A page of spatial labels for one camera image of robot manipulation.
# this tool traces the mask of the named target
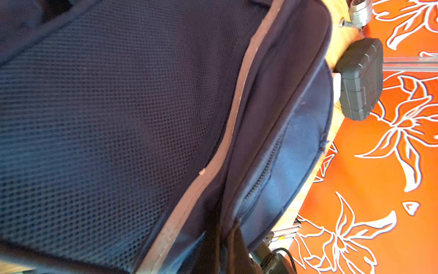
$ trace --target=black cable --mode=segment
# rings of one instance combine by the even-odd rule
[[[285,249],[284,247],[279,247],[277,249],[274,249],[272,251],[272,253],[278,253],[278,251],[280,251],[280,250],[286,252],[286,254],[289,256],[290,263],[292,264],[293,271],[295,271],[295,273],[296,273],[297,269],[295,268],[295,262],[293,261],[292,254],[290,254],[289,250]]]

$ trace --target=white flower outline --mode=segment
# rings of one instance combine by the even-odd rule
[[[391,0],[376,1],[373,3],[373,6],[379,5],[387,1]],[[422,28],[426,28],[428,31],[433,33],[438,33],[438,30],[434,30],[429,26],[431,12],[433,11],[434,7],[438,9],[438,1],[422,2],[419,0],[409,0],[408,2],[414,3],[414,5],[410,5],[401,9],[400,11],[406,12],[392,18],[382,18],[386,15],[390,15],[389,11],[375,12],[373,9],[374,18],[379,21],[391,22],[407,17],[404,22],[400,23],[394,28],[391,36],[386,40],[386,46],[392,50],[397,50],[398,44],[400,44],[404,39]],[[398,34],[400,30],[407,31],[413,25],[416,19],[421,19],[421,16],[424,16],[421,24],[413,28],[411,31]]]
[[[324,182],[327,169],[329,168],[333,158],[336,156],[337,153],[338,153],[338,149],[336,148],[335,143],[332,143],[319,168],[319,172],[316,174],[315,179],[313,179],[313,183]]]
[[[320,232],[314,233],[314,234],[303,235],[298,231],[293,243],[297,244],[299,260],[295,257],[293,259],[297,264],[299,264],[304,269],[306,269],[306,266],[309,266],[309,267],[313,268],[314,270],[316,270],[319,274],[321,274],[321,272],[327,272],[327,271],[336,272],[338,269],[343,274],[345,274],[345,269],[343,269],[340,265],[340,260],[344,260],[346,262],[349,270],[352,273],[356,273],[356,271],[357,271],[361,274],[365,274],[364,271],[362,271],[358,266],[356,266],[355,262],[353,262],[352,260],[347,258],[348,256],[351,256],[354,254],[353,251],[357,252],[358,249],[362,249],[363,251],[368,252],[368,254],[370,256],[369,258],[366,256],[364,256],[362,258],[364,260],[364,262],[367,263],[371,267],[371,270],[369,273],[375,274],[375,267],[377,266],[377,259],[374,255],[374,253],[368,247],[359,244],[356,240],[357,239],[371,240],[382,233],[386,233],[386,232],[391,231],[397,224],[396,213],[395,213],[395,211],[391,211],[391,213],[388,216],[386,216],[385,218],[382,218],[380,220],[356,223],[356,216],[355,216],[352,208],[350,207],[350,205],[346,202],[346,200],[342,197],[342,195],[340,195],[338,192],[336,192],[336,194],[337,194],[338,199],[341,203],[341,212],[340,212],[340,215],[339,215],[338,220],[336,222],[335,231],[329,231],[324,226],[318,226],[318,225],[314,224],[313,222],[309,221],[308,219],[305,219],[302,216],[298,215],[297,218],[302,223],[302,225],[304,223],[309,223],[314,228],[317,228],[318,230],[320,230]],[[348,220],[347,214],[345,213],[345,211],[349,211],[351,213],[351,215],[352,215],[351,220]],[[345,232],[343,232],[343,229],[346,227],[346,224],[348,222],[350,222],[350,224],[347,227],[347,229],[345,230]],[[360,226],[363,226],[365,229],[360,230],[359,232],[357,232],[354,235],[350,235],[353,228],[360,227]],[[370,235],[367,235],[367,233],[369,232],[369,229],[371,229],[371,228],[375,228],[375,229],[377,229],[377,231],[370,234]],[[310,251],[310,249],[308,248],[308,246],[305,242],[305,239],[311,238],[311,237],[319,237],[319,236],[323,235],[324,233],[329,233],[330,239],[322,244],[323,256],[319,257],[317,255],[313,255],[312,252]],[[342,244],[344,245],[343,248],[340,248],[338,246],[338,244],[337,244],[338,240],[340,240],[342,242]],[[305,251],[308,252],[308,254],[309,254],[308,257],[303,257],[300,242],[304,246]],[[325,248],[328,245],[330,245],[331,243],[332,243],[332,254],[331,255],[333,257],[333,261],[330,260],[329,256],[327,255],[327,253],[325,251]],[[317,261],[319,260],[319,263],[318,264],[311,263],[311,260],[314,260],[314,259],[317,259]],[[324,262],[328,262],[329,267],[323,268],[322,265]]]
[[[437,80],[438,76],[420,80],[413,76],[402,75],[402,73],[404,73],[404,71],[399,71],[397,73],[390,75],[384,80],[385,82],[390,77],[397,76],[398,80],[400,81],[400,85],[386,87],[383,90],[400,88],[403,92],[408,94],[407,99],[399,103],[395,108],[396,116],[393,119],[393,121],[389,121],[385,118],[386,109],[382,101],[378,101],[377,105],[381,108],[382,114],[379,115],[375,112],[371,112],[370,114],[375,116],[378,121],[382,121],[387,125],[389,125],[390,128],[382,136],[380,141],[372,150],[370,150],[367,153],[357,154],[355,155],[355,157],[364,158],[364,159],[379,159],[379,158],[386,158],[394,153],[405,173],[406,186],[404,191],[409,192],[409,191],[413,191],[414,189],[420,186],[423,177],[420,169],[421,156],[414,148],[411,141],[416,141],[427,147],[438,147],[438,144],[430,144],[422,140],[421,138],[413,135],[413,134],[424,135],[424,132],[418,130],[418,127],[421,126],[420,121],[422,119],[432,122],[438,122],[438,113],[433,113],[428,116],[420,115],[421,112],[423,112],[428,107],[438,107],[438,103],[431,103],[434,97],[433,95],[429,94],[427,87],[424,84],[424,82],[426,81]],[[406,89],[406,87],[404,86],[404,80],[413,81],[414,89],[412,91]],[[403,115],[400,115],[399,111],[401,106],[408,103],[417,103],[417,105],[412,107]],[[405,122],[409,122],[412,125],[409,127],[402,126]],[[401,141],[404,141],[406,143],[404,148],[400,147]],[[384,155],[370,155],[372,153],[375,153],[379,150],[383,150],[385,148],[391,148],[391,149],[389,150],[389,152],[385,153]],[[411,166],[407,161],[403,160],[402,155],[403,157],[406,157],[406,159],[411,159],[411,156],[413,156],[414,157],[413,166]]]
[[[427,51],[421,51],[419,53],[420,57],[438,57],[438,53],[435,52],[427,52]]]

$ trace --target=navy blue backpack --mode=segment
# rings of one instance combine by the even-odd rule
[[[320,0],[1,0],[0,260],[255,273],[323,153]]]

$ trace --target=blue fabric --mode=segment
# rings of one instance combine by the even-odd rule
[[[0,0],[0,49],[8,40],[37,27],[42,17],[42,8],[36,1]]]
[[[1,241],[134,271],[214,154],[267,10],[81,1],[2,48]]]
[[[324,64],[287,123],[269,176],[251,208],[243,214],[241,230],[250,249],[269,232],[306,182],[324,152],[333,110],[332,76]]]
[[[254,243],[268,232],[283,208],[299,191],[300,182],[305,180],[307,171],[317,157],[316,150],[320,142],[324,142],[324,130],[331,114],[327,106],[332,88],[327,83],[328,69],[323,65],[330,41],[331,18],[320,1],[302,1],[296,5],[283,32],[278,35],[278,40],[264,57],[264,63],[258,71],[245,105],[223,196],[223,239],[227,239],[232,226],[242,218],[242,234],[247,244]],[[323,73],[323,79],[320,79],[320,73]],[[310,88],[311,84],[317,85],[317,88]],[[301,102],[306,103],[303,98],[312,97],[318,99],[311,101],[313,106],[300,108]],[[294,120],[294,116],[301,115],[304,119]],[[276,141],[284,134],[291,119],[291,126],[294,131],[298,131],[298,136],[285,136],[283,143],[292,142],[294,147],[288,149],[289,158],[281,160],[287,160],[290,168],[282,169],[287,179],[277,181],[273,186],[277,186],[279,190],[288,188],[289,191],[284,192],[286,196],[282,197],[262,197],[261,190],[271,174],[269,169],[267,178],[244,202],[263,173]],[[306,134],[301,136],[299,131],[304,130],[300,128],[302,125],[308,128],[304,128],[307,130]],[[257,204],[261,204],[263,208],[255,209]]]

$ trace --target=nylon fabric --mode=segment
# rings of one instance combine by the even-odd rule
[[[131,272],[214,154],[266,11],[100,1],[0,67],[1,240]]]

